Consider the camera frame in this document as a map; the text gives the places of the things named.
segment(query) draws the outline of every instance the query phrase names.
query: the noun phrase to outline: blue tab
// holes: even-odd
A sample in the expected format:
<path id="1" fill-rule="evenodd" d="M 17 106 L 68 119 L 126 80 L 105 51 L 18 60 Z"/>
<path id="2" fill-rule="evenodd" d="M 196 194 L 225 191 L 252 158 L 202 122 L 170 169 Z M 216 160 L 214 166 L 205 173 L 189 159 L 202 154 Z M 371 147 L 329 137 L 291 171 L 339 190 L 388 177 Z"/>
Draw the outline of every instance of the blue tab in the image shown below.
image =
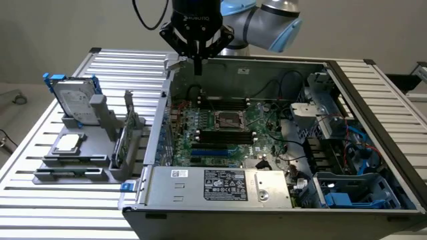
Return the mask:
<path id="1" fill-rule="evenodd" d="M 49 79 L 49 73 L 48 72 L 42 74 L 42 81 L 44 81 L 44 84 L 46 85 L 48 91 L 52 94 L 53 93 L 53 87 L 52 87 L 52 84 L 50 84 L 50 79 Z"/>
<path id="2" fill-rule="evenodd" d="M 256 5 L 256 0 L 222 0 L 220 3 L 220 14 L 229 16 L 244 12 Z"/>
<path id="3" fill-rule="evenodd" d="M 361 166 L 357 171 L 357 176 L 363 175 L 363 172 L 365 171 L 367 167 L 368 167 L 368 160 L 363 159 Z"/>
<path id="4" fill-rule="evenodd" d="M 64 74 L 53 74 L 50 80 L 64 80 L 66 76 Z"/>
<path id="5" fill-rule="evenodd" d="M 133 192 L 133 183 L 124 182 L 120 185 L 120 192 L 121 193 L 132 193 Z"/>
<path id="6" fill-rule="evenodd" d="M 90 79 L 92 79 L 93 85 L 94 85 L 94 93 L 96 93 L 96 94 L 102 94 L 101 85 L 100 85 L 100 80 L 98 80 L 98 78 L 94 76 L 94 74 L 92 74 Z"/>
<path id="7" fill-rule="evenodd" d="M 343 192 L 331 192 L 324 196 L 325 205 L 339 209 L 383 209 L 385 200 L 352 203 L 349 196 Z"/>

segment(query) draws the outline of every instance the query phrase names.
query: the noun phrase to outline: motherboard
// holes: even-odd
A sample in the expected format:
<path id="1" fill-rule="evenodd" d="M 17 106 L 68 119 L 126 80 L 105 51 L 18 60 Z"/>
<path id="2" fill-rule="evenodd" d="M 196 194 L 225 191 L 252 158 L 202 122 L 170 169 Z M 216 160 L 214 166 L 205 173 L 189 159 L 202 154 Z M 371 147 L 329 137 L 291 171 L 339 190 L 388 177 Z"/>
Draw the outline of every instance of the motherboard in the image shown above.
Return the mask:
<path id="1" fill-rule="evenodd" d="M 261 160 L 275 164 L 283 143 L 279 105 L 265 102 L 208 104 L 182 101 L 170 111 L 174 154 L 182 167 L 255 168 Z"/>

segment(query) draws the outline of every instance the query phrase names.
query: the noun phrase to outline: floor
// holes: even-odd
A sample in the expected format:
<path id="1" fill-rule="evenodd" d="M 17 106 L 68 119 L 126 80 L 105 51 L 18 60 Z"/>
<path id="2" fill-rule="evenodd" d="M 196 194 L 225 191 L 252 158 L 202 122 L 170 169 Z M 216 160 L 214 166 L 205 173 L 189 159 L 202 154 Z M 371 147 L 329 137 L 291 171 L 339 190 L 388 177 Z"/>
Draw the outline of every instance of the floor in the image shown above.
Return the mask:
<path id="1" fill-rule="evenodd" d="M 0 93 L 13 89 L 21 90 L 28 102 L 24 105 L 16 105 L 12 102 L 0 104 L 0 129 L 20 144 L 54 97 L 44 84 L 0 83 Z M 0 167 L 8 158 L 9 156 L 0 152 Z"/>

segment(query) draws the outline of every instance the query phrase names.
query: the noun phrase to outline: black cable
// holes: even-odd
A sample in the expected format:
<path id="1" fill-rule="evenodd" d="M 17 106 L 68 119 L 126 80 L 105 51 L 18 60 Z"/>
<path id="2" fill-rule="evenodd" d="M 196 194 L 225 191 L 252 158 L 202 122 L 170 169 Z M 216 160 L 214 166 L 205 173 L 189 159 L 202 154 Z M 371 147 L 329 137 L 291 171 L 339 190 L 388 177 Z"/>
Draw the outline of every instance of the black cable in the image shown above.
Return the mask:
<path id="1" fill-rule="evenodd" d="M 281 143 L 293 143 L 293 144 L 297 144 L 297 145 L 300 145 L 301 147 L 304 147 L 304 145 L 303 145 L 301 143 L 299 143 L 297 141 L 281 140 L 281 139 L 273 137 L 268 131 L 267 131 L 267 134 L 268 134 L 268 136 L 269 136 L 273 140 L 276 140 L 276 141 L 279 141 L 279 142 L 281 142 Z"/>
<path id="2" fill-rule="evenodd" d="M 269 136 L 273 140 L 276 140 L 276 141 L 279 141 L 279 142 L 281 142 L 281 143 L 293 143 L 293 144 L 297 144 L 297 145 L 300 145 L 301 147 L 304 147 L 303 144 L 299 143 L 297 141 L 291 141 L 291 140 L 279 139 L 279 138 L 273 137 L 272 134 L 269 133 L 268 128 L 267 128 L 267 123 L 268 123 L 268 121 L 269 121 L 269 119 L 272 118 L 272 115 L 273 115 L 275 113 L 276 113 L 276 111 L 273 111 L 273 112 L 269 114 L 269 116 L 268 116 L 268 118 L 267 118 L 267 120 L 265 120 L 265 129 L 267 129 L 267 134 L 268 134 L 268 136 Z"/>
<path id="3" fill-rule="evenodd" d="M 269 85 L 272 82 L 275 82 L 275 83 L 279 85 L 279 88 L 280 88 L 280 84 L 279 84 L 277 80 L 272 79 L 272 80 L 269 80 L 269 81 L 267 82 L 267 84 L 264 85 L 264 87 L 263 87 L 255 94 L 249 95 L 248 97 L 249 97 L 250 99 L 255 98 L 255 97 L 265 90 L 265 88 L 268 87 L 268 85 Z"/>
<path id="4" fill-rule="evenodd" d="M 162 13 L 161 13 L 160 19 L 158 19 L 157 23 L 153 25 L 153 27 L 146 26 L 146 24 L 145 24 L 145 22 L 142 20 L 142 17 L 140 15 L 140 11 L 138 11 L 138 7 L 136 5 L 136 0 L 132 0 L 132 5 L 133 5 L 133 10 L 134 10 L 136 16 L 137 16 L 138 21 L 140 21 L 141 25 L 144 26 L 144 28 L 146 30 L 149 30 L 149 31 L 154 30 L 158 27 L 158 25 L 160 25 L 160 23 L 162 21 L 162 18 L 165 17 L 165 13 L 166 13 L 166 10 L 168 10 L 168 5 L 169 5 L 169 0 L 165 0 Z"/>
<path id="5" fill-rule="evenodd" d="M 4 136 L 9 139 L 9 141 L 14 144 L 14 146 L 17 147 L 18 145 L 16 144 L 16 142 L 12 140 L 12 138 L 9 137 L 9 135 L 6 134 L 6 132 L 2 130 L 2 129 L 0 129 L 0 132 L 2 132 L 4 133 Z"/>
<path id="6" fill-rule="evenodd" d="M 260 162 L 255 165 L 256 169 L 264 169 L 268 168 L 268 170 L 273 170 L 272 166 L 269 165 L 268 161 L 265 161 L 264 159 L 260 160 Z"/>
<path id="7" fill-rule="evenodd" d="M 305 156 L 300 156 L 300 157 L 293 158 L 293 159 L 283 159 L 280 156 L 277 156 L 277 157 L 279 157 L 279 159 L 280 159 L 281 161 L 285 161 L 285 162 L 291 162 L 291 161 L 295 161 L 295 160 L 297 160 L 297 159 L 307 158 Z"/>
<path id="8" fill-rule="evenodd" d="M 186 92 L 185 92 L 185 100 L 189 100 L 189 91 L 192 90 L 192 88 L 198 88 L 198 90 L 201 89 L 201 85 L 200 84 L 190 84 L 186 88 Z"/>
<path id="9" fill-rule="evenodd" d="M 303 76 L 303 74 L 301 74 L 299 71 L 296 71 L 296 70 L 287 71 L 287 72 L 284 73 L 281 79 L 280 79 L 280 82 L 279 82 L 279 93 L 277 93 L 277 94 L 279 94 L 280 97 L 283 97 L 283 92 L 281 92 L 281 87 L 283 87 L 283 86 L 281 86 L 281 84 L 283 84 L 283 81 L 284 81 L 287 75 L 291 74 L 291 73 L 296 73 L 296 74 L 299 75 L 299 77 L 300 77 L 300 83 L 301 83 L 301 85 L 304 85 L 304 76 Z"/>

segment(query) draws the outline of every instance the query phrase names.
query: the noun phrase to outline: black wire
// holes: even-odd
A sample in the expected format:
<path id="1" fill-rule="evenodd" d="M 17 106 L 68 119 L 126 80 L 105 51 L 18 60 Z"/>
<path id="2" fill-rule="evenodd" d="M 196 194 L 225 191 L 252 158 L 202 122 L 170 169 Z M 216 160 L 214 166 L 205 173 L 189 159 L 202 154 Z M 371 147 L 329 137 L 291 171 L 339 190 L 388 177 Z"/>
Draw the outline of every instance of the black wire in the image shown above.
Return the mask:
<path id="1" fill-rule="evenodd" d="M 9 141 L 14 144 L 14 146 L 17 147 L 18 145 L 16 144 L 16 142 L 12 140 L 12 138 L 9 137 L 9 135 L 6 134 L 6 132 L 2 130 L 2 129 L 0 129 L 0 132 L 2 132 L 4 133 L 4 136 L 9 139 Z"/>
<path id="2" fill-rule="evenodd" d="M 271 80 L 267 82 L 267 84 L 264 85 L 264 87 L 263 87 L 255 94 L 249 95 L 248 97 L 249 97 L 250 99 L 255 98 L 255 97 L 265 90 L 265 88 L 268 87 L 268 85 L 269 85 L 272 82 L 275 82 L 275 83 L 279 85 L 279 88 L 280 88 L 280 84 L 279 84 L 277 80 L 271 79 Z"/>
<path id="3" fill-rule="evenodd" d="M 281 142 L 281 143 L 293 143 L 293 144 L 297 144 L 297 145 L 300 145 L 301 147 L 304 147 L 303 144 L 299 143 L 297 141 L 291 141 L 291 140 L 279 139 L 279 138 L 273 137 L 272 134 L 269 133 L 268 128 L 267 128 L 267 123 L 268 123 L 268 121 L 269 121 L 269 119 L 272 118 L 272 115 L 273 115 L 275 113 L 276 113 L 276 111 L 273 111 L 273 112 L 269 114 L 269 116 L 268 116 L 268 118 L 267 118 L 267 120 L 265 120 L 265 129 L 267 129 L 267 134 L 268 134 L 268 136 L 269 136 L 273 140 L 276 140 L 276 141 L 279 141 L 279 142 Z"/>
<path id="4" fill-rule="evenodd" d="M 295 161 L 295 160 L 297 160 L 297 159 L 307 158 L 305 156 L 300 156 L 300 157 L 293 158 L 293 159 L 283 159 L 280 156 L 277 156 L 277 157 L 279 157 L 279 159 L 280 159 L 281 161 L 285 161 L 285 162 L 291 162 L 291 161 Z"/>
<path id="5" fill-rule="evenodd" d="M 137 16 L 138 21 L 140 21 L 141 25 L 144 26 L 144 28 L 146 30 L 149 30 L 149 31 L 154 30 L 158 27 L 158 25 L 160 25 L 160 23 L 162 21 L 162 18 L 165 17 L 165 13 L 166 13 L 166 10 L 168 10 L 168 5 L 169 5 L 169 0 L 165 0 L 162 13 L 161 13 L 160 19 L 158 19 L 157 23 L 153 25 L 153 27 L 146 26 L 146 24 L 145 24 L 145 22 L 142 20 L 142 17 L 140 15 L 140 11 L 138 11 L 138 6 L 136 5 L 136 0 L 132 0 L 132 5 L 133 5 L 133 10 L 134 10 L 136 16 Z"/>
<path id="6" fill-rule="evenodd" d="M 198 90 L 201 89 L 201 85 L 200 84 L 190 84 L 186 88 L 186 92 L 185 92 L 185 100 L 189 100 L 189 91 L 192 90 L 192 88 L 198 88 Z"/>
<path id="7" fill-rule="evenodd" d="M 281 79 L 280 79 L 280 82 L 279 82 L 279 93 L 277 93 L 277 94 L 279 94 L 280 97 L 283 97 L 283 92 L 281 92 L 281 87 L 283 87 L 283 86 L 281 86 L 281 84 L 283 84 L 283 81 L 284 81 L 287 75 L 291 74 L 291 73 L 296 73 L 296 74 L 299 75 L 299 77 L 300 77 L 300 83 L 301 83 L 301 85 L 304 85 L 304 76 L 303 76 L 303 74 L 301 74 L 299 71 L 296 71 L 296 70 L 287 71 L 287 72 L 284 73 Z"/>
<path id="8" fill-rule="evenodd" d="M 297 141 L 281 140 L 281 139 L 273 137 L 268 131 L 267 131 L 267 134 L 268 134 L 268 136 L 269 136 L 273 140 L 276 140 L 276 141 L 279 141 L 279 142 L 281 142 L 281 143 L 293 143 L 293 144 L 297 144 L 297 145 L 300 145 L 301 147 L 304 147 L 304 145 L 303 145 L 301 143 L 299 143 Z"/>

